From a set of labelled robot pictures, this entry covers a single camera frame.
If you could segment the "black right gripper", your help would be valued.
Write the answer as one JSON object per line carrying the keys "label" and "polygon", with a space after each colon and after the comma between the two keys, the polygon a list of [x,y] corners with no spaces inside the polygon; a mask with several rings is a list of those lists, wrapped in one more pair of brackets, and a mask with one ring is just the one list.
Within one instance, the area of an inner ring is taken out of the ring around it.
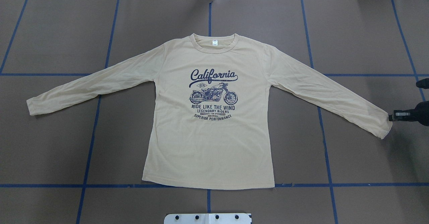
{"label": "black right gripper", "polygon": [[429,126],[429,102],[424,101],[416,105],[414,109],[409,110],[394,110],[388,116],[389,121],[417,121],[423,126]]}

